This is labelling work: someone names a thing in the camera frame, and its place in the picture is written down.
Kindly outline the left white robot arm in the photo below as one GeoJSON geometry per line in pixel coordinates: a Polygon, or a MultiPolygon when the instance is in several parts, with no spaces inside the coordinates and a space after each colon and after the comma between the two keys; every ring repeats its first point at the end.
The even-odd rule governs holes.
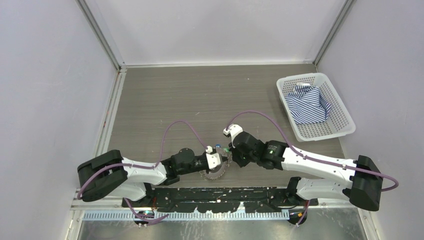
{"type": "Polygon", "coordinates": [[[208,146],[195,155],[189,148],[158,163],[140,162],[123,157],[119,150],[110,150],[77,167],[80,190],[77,199],[94,202],[107,196],[118,197],[148,207],[153,202],[151,185],[169,186],[182,175],[202,172],[219,175],[231,159],[227,149],[208,146]]]}

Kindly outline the numbered metal key ring disc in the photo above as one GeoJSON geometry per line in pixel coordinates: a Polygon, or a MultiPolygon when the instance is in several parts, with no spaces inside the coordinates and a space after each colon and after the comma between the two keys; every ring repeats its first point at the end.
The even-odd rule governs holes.
{"type": "Polygon", "coordinates": [[[230,163],[232,162],[232,153],[227,148],[229,150],[229,153],[226,154],[224,153],[223,149],[224,148],[216,147],[217,152],[220,153],[223,158],[223,164],[221,166],[216,167],[215,169],[212,169],[209,172],[207,172],[206,170],[202,170],[199,172],[200,176],[203,177],[204,180],[217,180],[222,177],[225,174],[226,170],[230,167],[230,163]]]}

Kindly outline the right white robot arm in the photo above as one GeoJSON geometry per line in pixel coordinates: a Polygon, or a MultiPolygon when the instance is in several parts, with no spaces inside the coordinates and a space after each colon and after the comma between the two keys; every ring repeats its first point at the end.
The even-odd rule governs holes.
{"type": "Polygon", "coordinates": [[[378,172],[374,162],[366,156],[357,160],[325,157],[329,164],[310,160],[318,154],[290,148],[285,142],[270,140],[262,142],[241,130],[223,133],[231,139],[229,150],[232,160],[240,167],[255,163],[267,170],[303,172],[314,179],[291,177],[285,190],[285,198],[291,205],[312,199],[337,199],[367,211],[380,209],[383,179],[369,174],[378,172]]]}

